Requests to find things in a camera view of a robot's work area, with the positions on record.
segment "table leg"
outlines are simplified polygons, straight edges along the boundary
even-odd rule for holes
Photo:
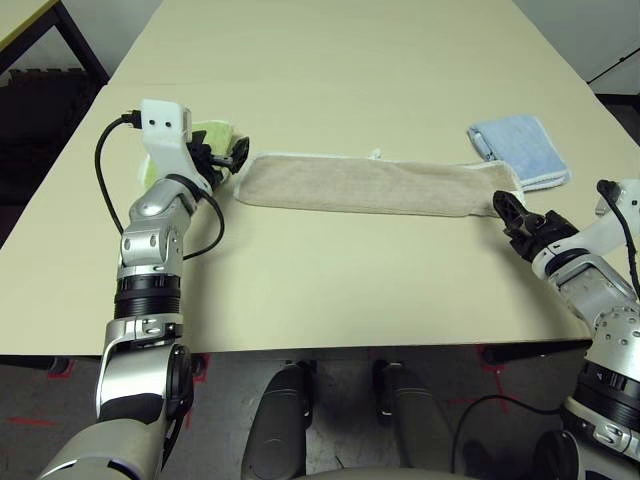
[[[62,4],[56,2],[49,10],[38,17],[27,29],[18,35],[9,45],[0,51],[0,74],[4,73],[20,56],[26,52],[40,37],[55,26],[60,35],[87,74],[98,87],[109,82],[109,75],[93,53],[91,47],[82,36],[78,26]]]
[[[109,75],[82,36],[82,33],[73,21],[73,18],[71,18],[71,15],[69,15],[65,6],[62,2],[57,2],[51,9],[58,17],[56,28],[74,55],[80,60],[86,72],[93,78],[98,86],[102,87],[106,85],[109,82]]]
[[[0,74],[4,73],[31,45],[58,21],[53,9],[40,15],[29,27],[0,51]]]

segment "beige table surface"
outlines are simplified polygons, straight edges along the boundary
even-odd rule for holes
[[[0,50],[58,0],[0,0]]]
[[[178,8],[185,4],[197,10]],[[0,251],[3,353],[101,351],[118,236],[93,149],[104,126],[143,97],[179,101],[195,121],[235,123],[254,154],[379,147],[387,159],[441,164],[479,160],[465,134],[471,123],[535,114],[574,178],[528,194],[528,205],[555,208],[578,227],[594,219],[596,181],[636,176],[640,161],[615,119],[510,2],[167,0]],[[127,128],[104,150],[121,216],[141,193],[143,156],[140,132]],[[232,186],[217,193],[228,223],[223,244],[185,269],[195,350],[587,334],[510,250],[497,219],[260,208],[233,200]],[[201,208],[187,247],[216,229]],[[626,274],[623,249],[609,260]]]

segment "gray carpet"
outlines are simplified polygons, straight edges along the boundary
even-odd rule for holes
[[[307,431],[307,472],[314,473],[340,464],[399,465],[393,432],[375,417],[375,358],[402,360],[416,371],[453,428],[465,406],[483,395],[503,392],[541,408],[558,406],[573,390],[582,354],[520,360],[501,372],[483,364],[473,346],[212,355],[206,381],[196,384],[195,406],[162,478],[238,479],[262,391],[287,360],[317,360],[318,400]],[[66,440],[93,422],[97,373],[97,363],[90,361],[76,361],[68,378],[0,367],[0,478],[33,478]],[[462,443],[479,440],[500,465],[501,478],[515,479],[527,470],[539,436],[559,426],[556,417],[490,402],[469,418]]]

